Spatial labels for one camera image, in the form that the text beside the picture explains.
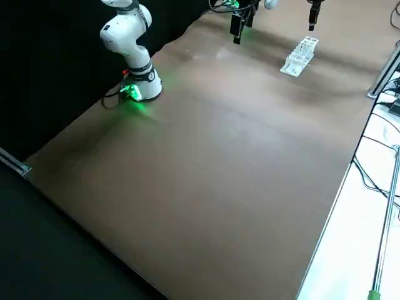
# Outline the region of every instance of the black cable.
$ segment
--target black cable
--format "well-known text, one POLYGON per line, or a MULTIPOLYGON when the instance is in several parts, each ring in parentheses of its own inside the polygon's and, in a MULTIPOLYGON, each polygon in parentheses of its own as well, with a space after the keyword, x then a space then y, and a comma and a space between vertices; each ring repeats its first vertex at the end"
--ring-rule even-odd
POLYGON ((209 10, 213 11, 216 14, 225 14, 225 13, 235 13, 237 11, 245 11, 249 8, 252 8, 253 6, 256 6, 258 2, 259 2, 259 0, 255 0, 253 3, 247 5, 246 7, 227 9, 227 10, 223 10, 223 11, 216 10, 215 7, 211 4, 211 0, 208 0, 208 6, 210 7, 209 10))
POLYGON ((379 142, 378 140, 373 139, 373 138, 371 138, 371 137, 369 137, 369 136, 363 136, 363 137, 366 138, 366 139, 369 139, 369 140, 371 140, 371 141, 374 141, 374 142, 376 142, 376 143, 378 143, 378 144, 381 144, 382 146, 385 146, 385 147, 387 147, 387 148, 389 148, 389 149, 391 149, 391 150, 396 151, 396 149, 394 149, 393 147, 388 146, 387 144, 384 144, 383 142, 379 142))
MULTIPOLYGON (((357 157, 354 156, 354 160, 352 161, 352 163, 354 163, 354 165, 356 166, 357 170, 359 171, 360 175, 361 175, 361 179, 362 179, 362 183, 365 185, 366 188, 368 189, 372 189, 373 191, 379 191, 384 197, 385 199, 388 198, 388 194, 389 192, 382 190, 379 186, 376 185, 376 183, 371 179, 371 177, 369 177, 368 173, 363 169, 363 167, 361 166, 360 162, 358 161, 357 157), (369 186, 366 182, 365 182, 365 177, 364 175, 368 178, 368 180, 374 185, 375 189, 372 186, 369 186)), ((399 214, 397 215, 398 220, 400 221, 400 205, 398 203, 394 203, 394 205, 399 209, 399 214)))
POLYGON ((382 120, 386 121, 387 123, 389 123, 400 134, 400 130, 391 121, 389 121, 388 119, 376 114, 375 112, 373 112, 372 114, 374 116, 377 116, 377 117, 381 118, 382 120))
POLYGON ((396 13, 398 16, 400 16, 399 6, 400 6, 400 1, 397 2, 396 6, 392 10, 392 13, 390 14, 390 25, 393 26, 394 28, 398 29, 398 30, 400 30, 400 27, 397 27, 396 25, 394 25, 394 23, 393 23, 393 15, 394 15, 394 13, 396 13))
POLYGON ((106 98, 111 98, 111 97, 117 96, 119 94, 119 88, 120 87, 118 87, 118 90, 116 92, 112 92, 111 94, 104 95, 104 97, 101 98, 100 103, 104 109, 114 109, 115 108, 115 106, 111 107, 111 106, 106 105, 106 98))
MULTIPOLYGON (((225 1, 223 1, 221 4, 218 4, 218 5, 215 5, 215 6, 213 6, 213 8, 214 9, 216 9, 216 8, 221 8, 221 7, 229 7, 229 4, 230 2, 229 2, 229 0, 225 0, 225 1)), ((207 9, 206 11, 204 11, 201 15, 203 16, 203 15, 205 15, 205 14, 207 14, 207 13, 209 13, 211 11, 211 9, 207 9)))
POLYGON ((118 93, 119 93, 119 91, 116 91, 110 95, 105 95, 103 98, 111 98, 111 97, 114 97, 115 95, 117 95, 118 93))

